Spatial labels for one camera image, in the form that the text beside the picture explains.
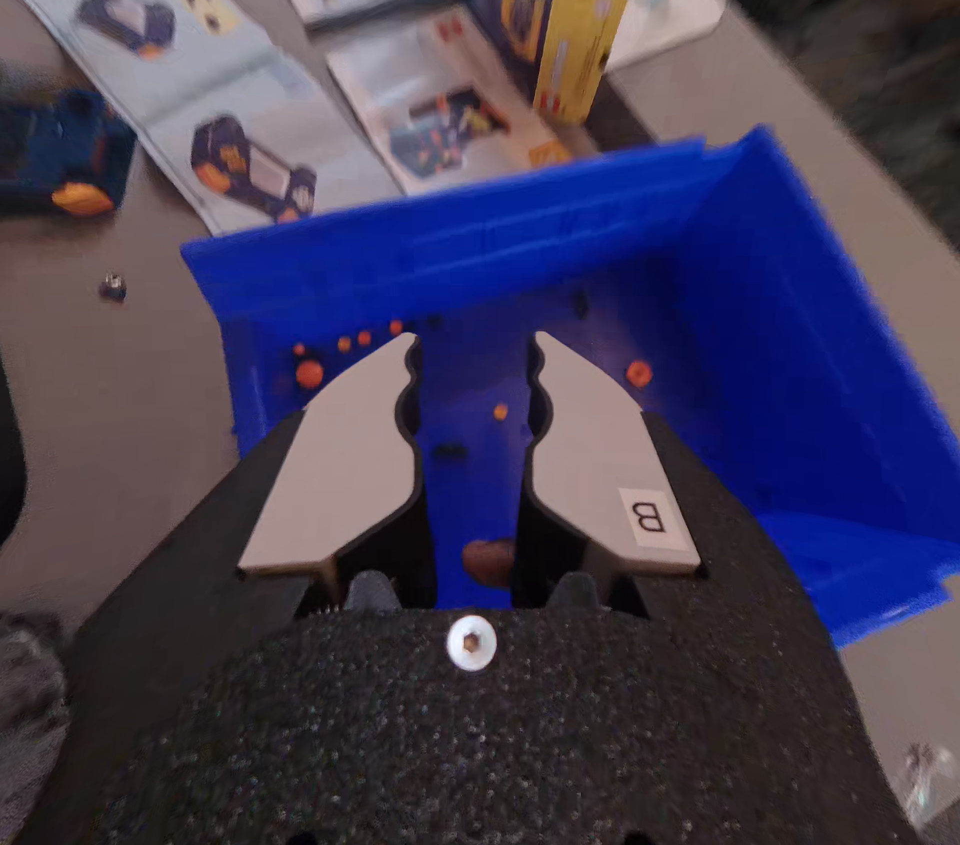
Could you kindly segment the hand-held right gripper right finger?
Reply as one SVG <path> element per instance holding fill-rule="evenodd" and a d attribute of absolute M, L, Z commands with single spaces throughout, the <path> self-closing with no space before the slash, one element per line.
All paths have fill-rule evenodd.
<path fill-rule="evenodd" d="M 523 563 L 550 581 L 695 574 L 702 559 L 642 407 L 546 331 L 531 338 L 528 383 Z"/>

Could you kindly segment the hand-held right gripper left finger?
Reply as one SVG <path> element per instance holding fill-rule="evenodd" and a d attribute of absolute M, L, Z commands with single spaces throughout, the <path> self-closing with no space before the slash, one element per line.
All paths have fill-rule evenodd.
<path fill-rule="evenodd" d="M 422 359 L 420 337 L 404 332 L 304 407 L 239 559 L 243 574 L 346 587 L 378 572 L 426 586 Z"/>

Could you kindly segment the blue plastic bin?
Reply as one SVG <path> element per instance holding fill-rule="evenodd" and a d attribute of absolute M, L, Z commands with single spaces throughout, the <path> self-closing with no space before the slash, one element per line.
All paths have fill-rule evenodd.
<path fill-rule="evenodd" d="M 949 600 L 958 441 L 774 137 L 616 152 L 181 255 L 215 315 L 239 454 L 402 322 L 419 387 L 441 607 L 504 604 L 454 564 L 514 531 L 528 342 L 594 363 L 773 538 L 843 648 Z"/>

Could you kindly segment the scattered small orange toy pieces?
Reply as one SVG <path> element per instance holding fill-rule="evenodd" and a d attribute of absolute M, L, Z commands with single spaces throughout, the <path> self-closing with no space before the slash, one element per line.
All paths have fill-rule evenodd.
<path fill-rule="evenodd" d="M 373 338 L 372 331 L 367 328 L 358 331 L 355 339 L 349 334 L 341 335 L 337 340 L 338 354 L 346 356 L 352 351 L 354 345 L 363 352 L 365 349 L 373 347 Z M 294 382 L 296 386 L 305 392 L 320 390 L 323 387 L 327 372 L 318 353 L 307 347 L 303 342 L 295 343 L 291 347 L 291 353 L 294 358 Z M 653 367 L 643 359 L 633 359 L 625 369 L 625 379 L 633 388 L 643 389 L 653 382 Z"/>

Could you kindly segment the brown round toy piece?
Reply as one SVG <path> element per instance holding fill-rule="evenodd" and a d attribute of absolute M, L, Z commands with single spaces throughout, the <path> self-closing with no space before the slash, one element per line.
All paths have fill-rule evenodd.
<path fill-rule="evenodd" d="M 462 549 L 462 567 L 478 585 L 507 590 L 512 581 L 515 555 L 513 539 L 474 539 Z"/>

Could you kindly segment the dark blue brick toy model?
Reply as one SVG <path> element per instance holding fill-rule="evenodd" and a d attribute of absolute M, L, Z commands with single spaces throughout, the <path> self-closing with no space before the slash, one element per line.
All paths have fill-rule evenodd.
<path fill-rule="evenodd" d="M 137 145 L 136 132 L 95 91 L 2 101 L 2 218 L 115 213 Z"/>

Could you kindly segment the instruction booklet with arcade picture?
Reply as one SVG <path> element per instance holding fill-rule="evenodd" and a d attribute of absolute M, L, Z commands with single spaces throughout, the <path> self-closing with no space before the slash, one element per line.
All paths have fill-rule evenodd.
<path fill-rule="evenodd" d="M 361 36 L 330 52 L 327 66 L 408 195 L 574 160 L 463 7 Z"/>

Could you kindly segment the large open instruction booklet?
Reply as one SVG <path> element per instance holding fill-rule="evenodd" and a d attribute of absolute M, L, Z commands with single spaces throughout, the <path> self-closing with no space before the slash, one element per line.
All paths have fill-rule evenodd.
<path fill-rule="evenodd" d="M 234 0 L 23 0 L 216 237 L 395 199 L 323 86 Z"/>

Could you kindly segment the clear plastic bag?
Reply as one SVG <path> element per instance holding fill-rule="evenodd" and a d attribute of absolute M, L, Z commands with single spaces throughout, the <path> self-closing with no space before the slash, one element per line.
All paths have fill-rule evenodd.
<path fill-rule="evenodd" d="M 904 752 L 897 799 L 915 831 L 925 827 L 934 815 L 936 787 L 954 772 L 954 756 L 942 746 L 927 742 L 910 743 Z"/>

